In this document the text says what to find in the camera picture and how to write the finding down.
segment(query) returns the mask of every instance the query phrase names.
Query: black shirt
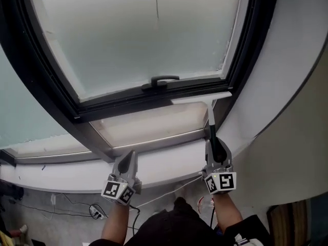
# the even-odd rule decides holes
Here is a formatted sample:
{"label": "black shirt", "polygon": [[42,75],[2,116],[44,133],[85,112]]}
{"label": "black shirt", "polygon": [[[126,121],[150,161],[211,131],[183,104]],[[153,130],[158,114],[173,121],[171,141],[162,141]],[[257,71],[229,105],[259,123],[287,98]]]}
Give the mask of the black shirt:
{"label": "black shirt", "polygon": [[[270,236],[256,215],[228,227],[224,236],[217,235],[191,206],[175,205],[150,217],[125,245],[271,245]],[[90,246],[119,246],[118,243],[100,239]]]}

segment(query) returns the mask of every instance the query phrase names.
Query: window handle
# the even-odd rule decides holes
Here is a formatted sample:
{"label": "window handle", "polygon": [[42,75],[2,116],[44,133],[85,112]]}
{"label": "window handle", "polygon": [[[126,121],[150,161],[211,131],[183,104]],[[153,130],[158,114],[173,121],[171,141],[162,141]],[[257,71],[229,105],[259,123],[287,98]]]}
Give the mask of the window handle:
{"label": "window handle", "polygon": [[161,81],[161,80],[167,80],[167,79],[180,80],[180,77],[178,77],[178,76],[153,76],[151,78],[151,82],[149,84],[142,85],[141,89],[143,91],[146,91],[146,90],[151,90],[151,89],[166,88],[168,83],[166,81]]}

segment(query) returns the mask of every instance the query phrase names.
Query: window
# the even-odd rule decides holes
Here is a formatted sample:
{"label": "window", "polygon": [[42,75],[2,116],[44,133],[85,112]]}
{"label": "window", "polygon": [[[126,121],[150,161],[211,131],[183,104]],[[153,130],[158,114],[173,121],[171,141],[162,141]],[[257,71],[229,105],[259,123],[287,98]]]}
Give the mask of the window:
{"label": "window", "polygon": [[276,0],[1,0],[1,45],[39,103],[107,162],[205,137],[202,103],[230,91],[260,53]]}

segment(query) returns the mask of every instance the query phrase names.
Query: power strip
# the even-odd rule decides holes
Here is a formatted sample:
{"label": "power strip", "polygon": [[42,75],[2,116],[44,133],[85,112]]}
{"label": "power strip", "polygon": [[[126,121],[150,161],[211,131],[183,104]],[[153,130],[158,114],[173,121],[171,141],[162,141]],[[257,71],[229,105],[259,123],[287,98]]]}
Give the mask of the power strip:
{"label": "power strip", "polygon": [[92,216],[94,216],[95,218],[99,218],[99,219],[105,219],[105,216],[104,214],[101,213],[101,210],[97,207],[97,206],[94,206],[92,205],[90,207],[90,213]]}

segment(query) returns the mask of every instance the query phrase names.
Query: black window frame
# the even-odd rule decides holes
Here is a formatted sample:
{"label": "black window frame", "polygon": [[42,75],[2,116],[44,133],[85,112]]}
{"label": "black window frame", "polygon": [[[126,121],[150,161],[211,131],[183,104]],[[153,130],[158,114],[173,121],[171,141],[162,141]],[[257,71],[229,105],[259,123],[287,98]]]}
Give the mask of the black window frame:
{"label": "black window frame", "polygon": [[165,89],[148,92],[136,87],[81,103],[43,36],[31,0],[1,0],[0,43],[17,75],[46,111],[84,146],[111,162],[111,157],[119,154],[88,122],[169,106],[171,99],[230,91],[232,97],[218,100],[214,107],[218,130],[252,72],[276,1],[249,0],[226,79],[179,80],[169,82]]}

